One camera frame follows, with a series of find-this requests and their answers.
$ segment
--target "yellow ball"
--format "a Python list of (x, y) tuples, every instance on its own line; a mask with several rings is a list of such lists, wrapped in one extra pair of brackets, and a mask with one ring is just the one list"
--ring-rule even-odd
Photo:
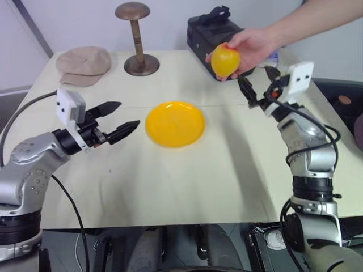
[(228, 77), (240, 64), (240, 55), (236, 49), (227, 47), (227, 43), (219, 44), (212, 54), (210, 61), (212, 69), (220, 77)]

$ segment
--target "white wall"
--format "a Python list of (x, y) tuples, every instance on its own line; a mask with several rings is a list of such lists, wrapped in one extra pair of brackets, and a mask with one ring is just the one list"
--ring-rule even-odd
[[(120, 0), (23, 0), (53, 51), (97, 45), (133, 50), (129, 23), (115, 17)], [(213, 7), (231, 8), (240, 27), (264, 27), (296, 9), (301, 0), (142, 0), (151, 14), (140, 21), (146, 50), (186, 49), (188, 18)], [(315, 77), (363, 81), (363, 20), (301, 41), (291, 48), (316, 64)]]
[(19, 16), (7, 1), (0, 0), (0, 94), (4, 89), (32, 85), (48, 62)]

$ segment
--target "human hand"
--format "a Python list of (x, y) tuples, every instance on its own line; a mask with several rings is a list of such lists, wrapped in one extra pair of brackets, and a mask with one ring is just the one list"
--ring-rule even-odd
[[(240, 65), (237, 70), (231, 74), (231, 78), (236, 79), (241, 73), (244, 73), (266, 59), (276, 48), (273, 41), (273, 36), (267, 29), (247, 29), (235, 34), (228, 42), (229, 48), (235, 48), (240, 54)], [(210, 62), (212, 54), (207, 55), (205, 61)], [(216, 78), (221, 81), (226, 81), (227, 78), (221, 78), (216, 75)]]

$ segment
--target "human arm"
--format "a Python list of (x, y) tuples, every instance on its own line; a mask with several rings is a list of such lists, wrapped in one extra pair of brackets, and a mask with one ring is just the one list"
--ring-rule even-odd
[[(363, 0), (309, 0), (266, 28), (237, 33), (228, 47), (238, 49), (241, 63), (231, 77), (235, 79), (255, 67), (281, 46), (342, 26), (362, 16)], [(210, 62), (211, 55), (206, 57), (206, 62)]]

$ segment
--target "yellow plate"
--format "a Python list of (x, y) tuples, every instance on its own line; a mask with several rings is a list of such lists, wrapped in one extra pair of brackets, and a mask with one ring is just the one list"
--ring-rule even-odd
[(146, 131), (161, 146), (190, 145), (203, 134), (202, 112), (182, 101), (170, 101), (153, 109), (146, 119)]

